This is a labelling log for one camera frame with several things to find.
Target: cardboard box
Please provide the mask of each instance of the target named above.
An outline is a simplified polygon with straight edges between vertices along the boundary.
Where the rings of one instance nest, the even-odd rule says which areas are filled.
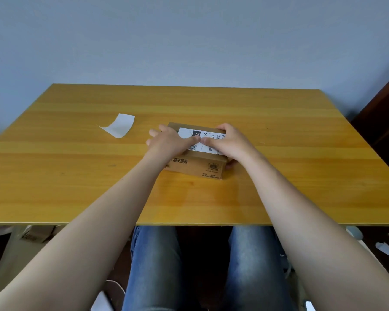
[[[170,122],[171,128],[179,132],[180,128],[192,129],[196,134],[198,131],[208,131],[218,134],[225,134],[224,130],[205,128],[197,125],[187,125]],[[181,155],[173,157],[167,164],[166,170],[185,173],[187,175],[205,177],[210,179],[222,179],[222,173],[225,170],[225,165],[228,157],[211,152],[198,152],[186,150]]]

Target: blue jeans leg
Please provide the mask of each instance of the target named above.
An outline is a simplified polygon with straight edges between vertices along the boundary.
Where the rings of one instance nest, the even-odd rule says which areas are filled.
[[[184,277],[176,228],[137,226],[123,311],[196,310]]]
[[[270,227],[234,226],[223,310],[292,311]]]

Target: white paper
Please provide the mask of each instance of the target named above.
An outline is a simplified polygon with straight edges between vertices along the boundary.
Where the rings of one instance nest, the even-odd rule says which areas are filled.
[[[386,242],[384,242],[384,243],[377,242],[376,248],[378,248],[384,254],[387,254],[389,256],[389,245]]]
[[[224,133],[215,133],[215,132],[207,132],[207,131],[200,131],[200,130],[192,130],[187,128],[179,128],[178,132],[179,136],[181,138],[189,138],[191,136],[199,135],[201,138],[208,137],[208,138],[215,138],[215,139],[224,139],[226,134]],[[189,148],[191,151],[196,152],[210,152],[212,154],[218,154],[223,155],[219,151],[215,150],[213,147],[209,147],[206,145],[203,145],[201,142],[198,142],[197,144],[194,144]]]
[[[134,123],[135,116],[129,114],[118,114],[117,118],[106,128],[99,126],[115,138],[122,138],[128,133]]]

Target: right hand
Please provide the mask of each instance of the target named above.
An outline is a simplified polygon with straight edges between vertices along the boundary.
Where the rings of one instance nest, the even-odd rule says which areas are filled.
[[[241,164],[251,156],[256,155],[262,157],[262,154],[234,126],[229,123],[223,123],[217,128],[226,131],[224,139],[216,140],[214,138],[204,137],[200,142],[206,146],[212,146],[222,154],[239,161]]]

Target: wood grain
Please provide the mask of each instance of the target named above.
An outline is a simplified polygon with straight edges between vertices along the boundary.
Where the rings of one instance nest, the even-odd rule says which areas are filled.
[[[107,126],[136,116],[129,133]],[[51,85],[0,135],[0,223],[67,223],[144,155],[148,130],[237,126],[342,224],[389,224],[389,168],[319,90]],[[163,171],[139,224],[270,224],[241,166],[222,181]]]

